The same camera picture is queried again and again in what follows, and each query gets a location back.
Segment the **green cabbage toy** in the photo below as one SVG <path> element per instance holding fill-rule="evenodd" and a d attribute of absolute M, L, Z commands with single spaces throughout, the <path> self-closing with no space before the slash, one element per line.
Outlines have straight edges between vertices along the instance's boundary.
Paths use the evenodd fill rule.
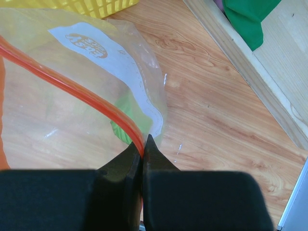
<path fill-rule="evenodd" d="M 142 134 L 149 134 L 153 121 L 150 117 L 143 113 L 130 90 L 128 90 L 116 101 L 115 106 L 135 122 Z M 110 124 L 113 133 L 122 142 L 126 144 L 132 143 L 131 138 L 119 125 L 117 125 L 114 121 L 110 121 Z"/>

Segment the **clear zip top bag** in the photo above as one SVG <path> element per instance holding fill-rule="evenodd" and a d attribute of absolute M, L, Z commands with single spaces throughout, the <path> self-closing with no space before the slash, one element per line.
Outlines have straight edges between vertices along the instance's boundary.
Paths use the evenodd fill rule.
<path fill-rule="evenodd" d="M 130 90 L 149 134 L 115 106 Z M 1 169 L 99 168 L 148 135 L 160 144 L 167 102 L 158 60 L 133 23 L 55 9 L 0 10 Z"/>

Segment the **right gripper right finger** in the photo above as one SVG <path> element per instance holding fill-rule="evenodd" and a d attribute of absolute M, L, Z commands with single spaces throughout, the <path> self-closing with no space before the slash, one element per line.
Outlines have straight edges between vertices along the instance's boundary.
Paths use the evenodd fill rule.
<path fill-rule="evenodd" d="M 143 157 L 148 231 L 271 231 L 260 186 L 240 171 L 178 169 L 148 136 Z"/>

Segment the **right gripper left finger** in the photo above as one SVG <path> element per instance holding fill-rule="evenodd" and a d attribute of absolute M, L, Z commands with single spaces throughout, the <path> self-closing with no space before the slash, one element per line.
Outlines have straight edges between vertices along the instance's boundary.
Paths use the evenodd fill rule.
<path fill-rule="evenodd" d="M 99 169 L 3 170 L 3 231 L 137 231 L 142 159 L 134 144 Z"/>

